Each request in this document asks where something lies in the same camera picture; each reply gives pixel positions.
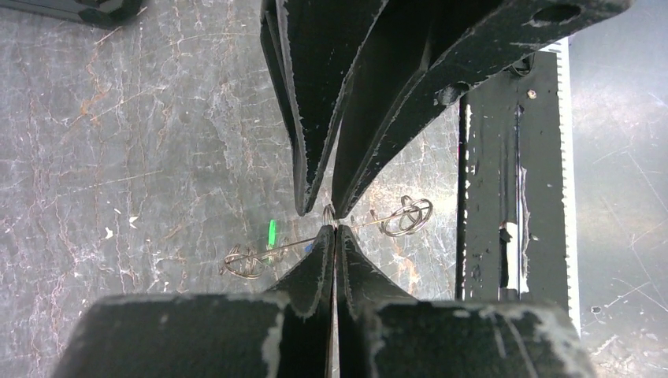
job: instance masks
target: green strip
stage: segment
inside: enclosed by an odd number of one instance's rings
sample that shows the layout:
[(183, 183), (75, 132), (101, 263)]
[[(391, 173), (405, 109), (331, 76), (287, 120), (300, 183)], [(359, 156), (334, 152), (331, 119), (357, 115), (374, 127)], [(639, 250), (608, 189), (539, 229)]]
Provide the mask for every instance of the green strip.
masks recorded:
[(276, 221), (274, 219), (269, 222), (269, 241), (267, 244), (270, 245), (270, 248), (276, 245)]

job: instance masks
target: round hole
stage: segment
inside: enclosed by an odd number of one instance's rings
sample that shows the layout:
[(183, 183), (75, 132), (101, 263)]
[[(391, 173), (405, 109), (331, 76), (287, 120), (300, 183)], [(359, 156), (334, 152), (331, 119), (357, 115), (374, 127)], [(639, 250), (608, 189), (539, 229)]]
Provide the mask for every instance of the round hole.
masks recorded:
[(543, 27), (555, 24), (565, 24), (580, 16), (582, 9), (579, 6), (571, 4), (558, 4), (555, 6), (548, 6), (533, 15), (532, 25), (536, 27)]
[(443, 106), (449, 106), (455, 103), (463, 94), (470, 89), (469, 84), (462, 81), (448, 85), (436, 92), (436, 101)]

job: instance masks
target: gray metal surface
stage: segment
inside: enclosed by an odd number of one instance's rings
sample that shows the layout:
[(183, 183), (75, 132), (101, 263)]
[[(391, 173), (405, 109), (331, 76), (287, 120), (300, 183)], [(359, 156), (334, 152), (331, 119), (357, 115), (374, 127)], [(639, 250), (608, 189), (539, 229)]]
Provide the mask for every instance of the gray metal surface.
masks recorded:
[(600, 376), (668, 376), (668, 2), (571, 39), (581, 336)]
[[(257, 292), (218, 274), (236, 243), (315, 236), (294, 210), (288, 136), (259, 42), (259, 3), (149, 2), (104, 31), (0, 9), (0, 376), (47, 376), (104, 295)], [(456, 109), (420, 134), (357, 204), (355, 223), (428, 198), (415, 235), (359, 231), (360, 247), (420, 299), (451, 297)]]

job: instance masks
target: worn metal edge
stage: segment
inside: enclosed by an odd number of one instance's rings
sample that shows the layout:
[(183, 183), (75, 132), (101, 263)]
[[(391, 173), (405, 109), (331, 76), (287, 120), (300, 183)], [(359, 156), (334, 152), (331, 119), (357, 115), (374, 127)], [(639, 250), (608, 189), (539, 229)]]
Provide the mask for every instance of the worn metal edge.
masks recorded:
[(561, 133), (563, 204), (566, 234), (566, 274), (568, 283), (568, 315), (580, 335), (580, 280), (577, 271), (577, 223), (575, 213), (575, 177), (573, 167), (573, 106), (570, 91), (568, 38), (544, 47), (541, 51), (557, 54), (559, 97), (559, 130)]

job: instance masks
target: metal wire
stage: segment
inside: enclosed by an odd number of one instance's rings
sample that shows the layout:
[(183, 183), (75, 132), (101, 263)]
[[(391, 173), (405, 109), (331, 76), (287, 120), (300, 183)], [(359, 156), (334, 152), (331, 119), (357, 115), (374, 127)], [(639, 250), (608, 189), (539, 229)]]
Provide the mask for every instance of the metal wire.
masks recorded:
[[(396, 238), (402, 235), (412, 235), (425, 226), (429, 218), (432, 216), (433, 210), (434, 205), (428, 199), (423, 198), (413, 201), (411, 197), (404, 195), (401, 197), (401, 207), (389, 217), (378, 218), (376, 212), (370, 210), (369, 212), (371, 213), (373, 221), (351, 228), (359, 229), (378, 224), (378, 230), (391, 238)], [(339, 221), (335, 219), (336, 217), (334, 215), (334, 208), (332, 205), (327, 205), (322, 211), (322, 223), (337, 226)], [(389, 225), (395, 219), (398, 219), (396, 222), (396, 230), (392, 230), (389, 228)], [(239, 249), (241, 246), (236, 244), (230, 250), (229, 254), (225, 256), (225, 259), (223, 259), (220, 274), (223, 274), (225, 270), (227, 270), (235, 276), (247, 278), (249, 280), (259, 278), (267, 266), (275, 265), (283, 261), (283, 258), (290, 247), (310, 243), (314, 240), (315, 238), (299, 240), (298, 242), (284, 244), (283, 246), (271, 248), (261, 253), (257, 253), (256, 249), (252, 246), (246, 248), (246, 253), (240, 253)]]

